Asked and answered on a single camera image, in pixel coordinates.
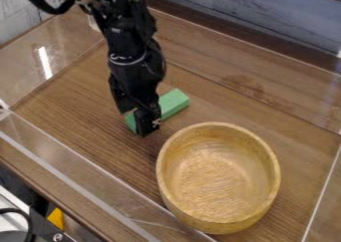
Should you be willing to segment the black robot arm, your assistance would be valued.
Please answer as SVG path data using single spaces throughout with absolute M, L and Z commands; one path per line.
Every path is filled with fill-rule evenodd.
M 28 0 L 51 15 L 74 6 L 88 14 L 109 45 L 110 87 L 119 112 L 135 119 L 135 132 L 149 135 L 161 128 L 158 85 L 167 73 L 157 19 L 146 0 Z

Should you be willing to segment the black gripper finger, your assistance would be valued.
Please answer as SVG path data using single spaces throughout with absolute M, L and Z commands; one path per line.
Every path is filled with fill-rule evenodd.
M 119 85 L 111 85 L 111 93 L 119 112 L 122 114 L 130 112 L 135 108 L 135 104 L 131 100 L 127 90 L 123 89 Z
M 138 108 L 134 112 L 137 133 L 147 136 L 161 128 L 162 108 L 159 104 L 151 104 L 147 108 Z

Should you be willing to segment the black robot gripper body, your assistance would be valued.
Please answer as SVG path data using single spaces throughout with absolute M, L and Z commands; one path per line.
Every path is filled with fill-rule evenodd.
M 161 51 L 146 51 L 135 58 L 109 54 L 110 85 L 127 90 L 135 109 L 159 103 L 157 88 L 166 76 L 166 59 Z

